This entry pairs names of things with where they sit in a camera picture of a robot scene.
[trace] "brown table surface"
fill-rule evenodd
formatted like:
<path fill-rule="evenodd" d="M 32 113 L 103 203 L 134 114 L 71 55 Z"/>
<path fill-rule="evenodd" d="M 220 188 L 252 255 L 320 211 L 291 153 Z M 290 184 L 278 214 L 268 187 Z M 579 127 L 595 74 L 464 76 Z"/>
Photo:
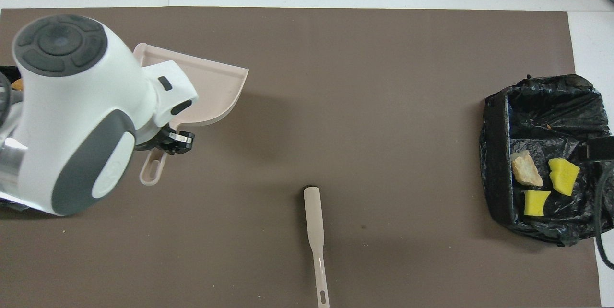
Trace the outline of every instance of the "brown table surface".
<path fill-rule="evenodd" d="M 483 99 L 574 72 L 564 12 L 4 9 L 72 12 L 137 43 L 250 68 L 235 109 L 145 187 L 136 153 L 69 218 L 0 210 L 4 307 L 315 307 L 302 190 L 322 192 L 332 307 L 598 306 L 592 240 L 559 248 L 487 212 Z"/>

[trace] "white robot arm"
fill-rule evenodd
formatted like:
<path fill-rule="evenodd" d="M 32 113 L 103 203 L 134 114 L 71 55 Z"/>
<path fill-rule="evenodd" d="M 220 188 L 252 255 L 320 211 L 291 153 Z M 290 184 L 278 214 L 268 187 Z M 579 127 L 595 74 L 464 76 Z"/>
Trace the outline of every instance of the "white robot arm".
<path fill-rule="evenodd" d="M 0 127 L 0 197 L 66 216 L 108 194 L 134 149 L 191 148 L 171 118 L 198 100 L 173 61 L 141 67 L 103 24 L 53 15 L 13 42 L 23 101 L 5 90 Z"/>

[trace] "black plastic bag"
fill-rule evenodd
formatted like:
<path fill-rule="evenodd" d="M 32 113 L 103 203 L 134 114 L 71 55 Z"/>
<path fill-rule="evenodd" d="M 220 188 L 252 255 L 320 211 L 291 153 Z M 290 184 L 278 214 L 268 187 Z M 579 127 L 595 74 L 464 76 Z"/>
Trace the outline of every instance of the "black plastic bag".
<path fill-rule="evenodd" d="M 557 245 L 575 245 L 595 236 L 594 192 L 605 164 L 582 162 L 574 152 L 588 138 L 610 135 L 601 94 L 577 75 L 531 78 L 485 99 L 480 135 L 482 184 L 488 209 L 509 230 Z M 524 216 L 524 191 L 513 179 L 511 153 L 529 150 L 544 184 L 552 194 L 544 216 Z M 565 158 L 580 167 L 571 197 L 557 193 L 548 160 Z M 614 188 L 603 193 L 601 231 L 612 229 Z"/>

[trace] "dustpan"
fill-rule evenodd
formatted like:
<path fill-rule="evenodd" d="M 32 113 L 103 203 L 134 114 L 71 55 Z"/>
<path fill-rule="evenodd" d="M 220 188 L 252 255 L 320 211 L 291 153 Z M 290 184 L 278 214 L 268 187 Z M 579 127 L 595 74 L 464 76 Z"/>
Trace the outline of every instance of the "dustpan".
<path fill-rule="evenodd" d="M 142 67 L 164 61 L 175 61 L 198 93 L 198 101 L 175 116 L 169 126 L 207 126 L 224 118 L 239 99 L 248 69 L 226 65 L 208 59 L 180 54 L 145 43 L 134 48 L 134 57 Z M 149 151 L 139 179 L 146 186 L 158 183 L 168 153 L 154 148 Z"/>

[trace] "brush handle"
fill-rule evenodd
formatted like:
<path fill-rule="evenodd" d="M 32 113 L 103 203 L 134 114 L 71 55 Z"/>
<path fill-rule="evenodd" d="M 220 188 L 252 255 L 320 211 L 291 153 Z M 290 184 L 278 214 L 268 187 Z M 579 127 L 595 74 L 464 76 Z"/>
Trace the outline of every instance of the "brush handle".
<path fill-rule="evenodd" d="M 316 290 L 318 291 L 318 308 L 329 308 L 329 288 L 326 285 L 324 256 L 313 255 L 313 267 L 316 273 Z"/>

